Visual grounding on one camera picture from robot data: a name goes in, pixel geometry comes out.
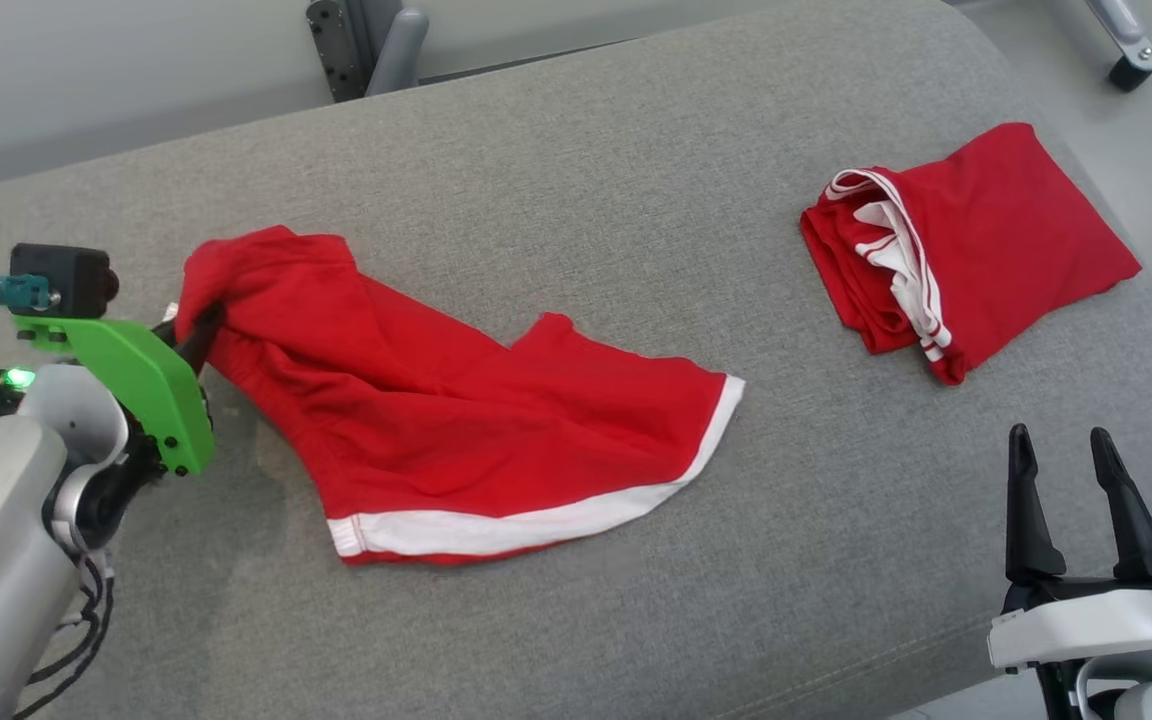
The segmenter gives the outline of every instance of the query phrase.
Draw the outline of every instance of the gray cushion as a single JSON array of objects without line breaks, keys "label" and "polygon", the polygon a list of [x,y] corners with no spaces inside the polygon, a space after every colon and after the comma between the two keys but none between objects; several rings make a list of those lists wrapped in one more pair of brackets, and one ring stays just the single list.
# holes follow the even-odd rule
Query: gray cushion
[{"label": "gray cushion", "polygon": [[[494,564],[347,569],[296,456],[211,374],[219,456],[132,507],[109,641],[58,714],[854,719],[985,679],[1007,429],[1033,430],[1075,571],[1114,551],[1093,425],[1152,503],[1152,281],[946,388],[841,327],[797,218],[836,169],[1005,120],[1092,192],[955,10],[803,0],[1,183],[0,270],[18,241],[104,247],[115,314],[144,323],[198,242],[288,223],[499,340],[561,311],[749,381],[708,470],[644,520]],[[0,364],[26,357],[12,334],[0,316]]]}]

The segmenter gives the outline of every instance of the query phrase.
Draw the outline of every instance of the wall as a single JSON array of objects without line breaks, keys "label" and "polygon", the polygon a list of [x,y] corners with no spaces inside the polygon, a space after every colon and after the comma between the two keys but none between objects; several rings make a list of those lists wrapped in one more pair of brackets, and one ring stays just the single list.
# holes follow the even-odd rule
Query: wall
[{"label": "wall", "polygon": [[329,103],[297,0],[0,0],[0,179]]},{"label": "wall", "polygon": [[[412,3],[430,14],[420,76],[431,77],[790,1]],[[329,104],[306,5],[0,0],[0,179]]]}]

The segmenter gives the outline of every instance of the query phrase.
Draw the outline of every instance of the metal bracket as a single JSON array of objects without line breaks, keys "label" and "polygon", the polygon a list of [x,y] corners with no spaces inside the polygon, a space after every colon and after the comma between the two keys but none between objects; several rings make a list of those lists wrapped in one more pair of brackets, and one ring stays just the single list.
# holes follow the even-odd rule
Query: metal bracket
[{"label": "metal bracket", "polygon": [[150,328],[127,320],[12,318],[20,328],[17,338],[36,350],[76,357],[90,369],[147,434],[164,441],[175,438],[162,447],[169,468],[183,468],[183,473],[206,468],[215,438],[198,377]]},{"label": "metal bracket", "polygon": [[305,22],[314,36],[332,99],[338,103],[359,99],[371,81],[371,54],[358,50],[355,28],[344,7],[334,0],[317,0],[305,9]]}]

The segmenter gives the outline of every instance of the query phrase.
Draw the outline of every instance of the white trim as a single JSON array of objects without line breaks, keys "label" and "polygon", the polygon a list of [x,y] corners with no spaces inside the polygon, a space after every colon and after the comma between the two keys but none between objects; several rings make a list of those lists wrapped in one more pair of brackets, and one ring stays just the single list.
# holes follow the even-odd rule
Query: white trim
[{"label": "white trim", "polygon": [[[856,185],[840,184],[840,179],[847,176],[858,176],[865,181]],[[923,240],[918,236],[918,228],[909,217],[904,200],[901,200],[900,191],[881,173],[861,169],[842,170],[826,187],[826,196],[832,200],[851,195],[847,191],[836,191],[836,187],[846,187],[847,190],[851,190],[852,187],[877,187],[888,197],[888,200],[867,202],[861,205],[854,211],[852,217],[858,222],[890,229],[892,234],[874,242],[858,243],[852,250],[870,265],[892,270],[892,296],[904,311],[905,318],[909,318],[914,332],[918,333],[927,359],[937,363],[945,356],[942,348],[950,346],[954,336],[945,324],[941,286],[937,282],[937,274],[932,273],[931,265],[927,264]]]},{"label": "white trim", "polygon": [[347,518],[328,518],[332,541],[341,558],[361,555],[362,552],[473,556],[500,555],[601,533],[649,514],[695,479],[713,456],[744,393],[745,381],[727,376],[691,465],[676,480],[622,488],[570,505],[521,511],[503,518],[446,510],[358,511]]}]

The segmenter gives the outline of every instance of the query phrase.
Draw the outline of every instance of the green bracket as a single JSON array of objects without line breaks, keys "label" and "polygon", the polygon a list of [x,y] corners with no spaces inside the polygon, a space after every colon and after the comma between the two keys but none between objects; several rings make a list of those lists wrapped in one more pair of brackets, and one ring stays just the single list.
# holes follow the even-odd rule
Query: green bracket
[{"label": "green bracket", "polygon": [[211,461],[215,438],[198,388],[198,378],[145,325],[127,320],[38,318],[14,314],[31,344],[69,355],[105,384],[159,444],[168,471],[200,473]]}]

